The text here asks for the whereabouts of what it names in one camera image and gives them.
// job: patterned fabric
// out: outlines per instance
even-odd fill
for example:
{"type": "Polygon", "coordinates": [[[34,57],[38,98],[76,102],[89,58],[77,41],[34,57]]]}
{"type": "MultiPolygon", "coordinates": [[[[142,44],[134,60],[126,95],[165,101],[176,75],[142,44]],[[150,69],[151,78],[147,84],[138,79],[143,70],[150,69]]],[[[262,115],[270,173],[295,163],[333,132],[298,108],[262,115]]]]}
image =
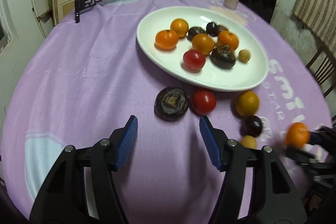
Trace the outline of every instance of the patterned fabric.
{"type": "Polygon", "coordinates": [[[296,0],[293,13],[336,57],[336,0],[296,0]]]}

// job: tomato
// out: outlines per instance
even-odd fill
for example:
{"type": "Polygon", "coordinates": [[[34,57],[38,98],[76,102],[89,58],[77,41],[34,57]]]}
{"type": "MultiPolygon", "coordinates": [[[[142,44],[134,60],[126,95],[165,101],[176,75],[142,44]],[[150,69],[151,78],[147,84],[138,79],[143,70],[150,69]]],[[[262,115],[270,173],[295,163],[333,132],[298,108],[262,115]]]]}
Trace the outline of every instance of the tomato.
{"type": "Polygon", "coordinates": [[[214,94],[206,89],[197,90],[192,97],[192,105],[199,115],[207,115],[216,107],[217,101],[214,94]]]}
{"type": "Polygon", "coordinates": [[[215,47],[214,41],[204,33],[199,33],[191,41],[193,49],[208,55],[215,47]]]}
{"type": "Polygon", "coordinates": [[[199,51],[190,50],[184,53],[183,62],[188,69],[201,70],[205,64],[205,56],[199,51]]]}
{"type": "Polygon", "coordinates": [[[176,47],[179,36],[171,30],[160,31],[155,36],[155,45],[162,50],[172,50],[176,47]]]}
{"type": "Polygon", "coordinates": [[[175,19],[170,24],[170,29],[177,33],[179,37],[185,37],[189,30],[189,25],[184,19],[175,19]]]}

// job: purple tablecloth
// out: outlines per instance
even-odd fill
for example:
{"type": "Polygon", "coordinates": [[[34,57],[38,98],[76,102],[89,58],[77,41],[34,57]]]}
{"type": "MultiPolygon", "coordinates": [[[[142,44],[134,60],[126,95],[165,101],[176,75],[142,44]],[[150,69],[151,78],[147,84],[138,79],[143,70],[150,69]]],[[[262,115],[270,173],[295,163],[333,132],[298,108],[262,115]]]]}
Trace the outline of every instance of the purple tablecloth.
{"type": "MultiPolygon", "coordinates": [[[[270,72],[255,92],[257,113],[264,123],[258,148],[280,147],[294,121],[310,129],[331,126],[319,86],[280,35],[244,5],[236,12],[223,0],[119,0],[97,5],[76,24],[68,15],[57,25],[21,77],[3,128],[1,155],[8,193],[28,217],[49,169],[67,144],[92,146],[123,127],[130,115],[139,120],[138,138],[127,166],[114,174],[125,213],[135,223],[208,223],[224,174],[211,165],[190,110],[177,122],[154,115],[160,90],[195,87],[163,72],[136,43],[136,29],[148,13],[168,6],[190,5],[222,11],[260,40],[270,72]]],[[[231,102],[237,93],[215,93],[218,103],[209,115],[214,127],[239,140],[241,121],[231,102]]],[[[321,148],[306,146],[320,159],[321,148]]],[[[303,172],[281,157],[300,191],[307,186],[303,172]]],[[[252,170],[247,170],[240,216],[247,213],[252,170]]]]}

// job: white oval plate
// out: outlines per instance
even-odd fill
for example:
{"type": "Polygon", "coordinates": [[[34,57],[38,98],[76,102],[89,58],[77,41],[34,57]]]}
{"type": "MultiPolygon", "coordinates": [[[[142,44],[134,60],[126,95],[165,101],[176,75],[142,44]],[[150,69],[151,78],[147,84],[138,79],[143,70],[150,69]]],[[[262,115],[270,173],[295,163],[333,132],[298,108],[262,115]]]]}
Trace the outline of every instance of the white oval plate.
{"type": "Polygon", "coordinates": [[[172,76],[190,83],[217,91],[243,91],[250,90],[266,78],[268,74],[268,59],[263,46],[244,27],[225,15],[207,9],[174,6],[156,10],[145,16],[137,28],[137,40],[143,52],[172,76]],[[176,18],[183,18],[189,27],[200,26],[203,29],[214,21],[225,25],[239,38],[239,47],[235,55],[242,49],[251,52],[251,60],[247,64],[236,61],[230,70],[216,67],[207,57],[203,69],[197,73],[185,70],[183,67],[183,54],[192,48],[191,42],[181,39],[172,51],[160,51],[155,48],[155,35],[161,30],[170,28],[170,23],[176,18]]]}

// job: passion fruit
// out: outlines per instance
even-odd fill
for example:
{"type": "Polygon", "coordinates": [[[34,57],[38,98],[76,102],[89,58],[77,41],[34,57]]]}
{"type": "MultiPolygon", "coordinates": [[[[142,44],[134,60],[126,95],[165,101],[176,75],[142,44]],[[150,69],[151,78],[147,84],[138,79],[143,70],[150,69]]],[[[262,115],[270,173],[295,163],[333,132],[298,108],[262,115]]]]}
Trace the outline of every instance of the passion fruit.
{"type": "Polygon", "coordinates": [[[189,99],[184,90],[170,86],[157,95],[154,112],[162,120],[177,121],[187,112],[188,102],[189,99]]]}

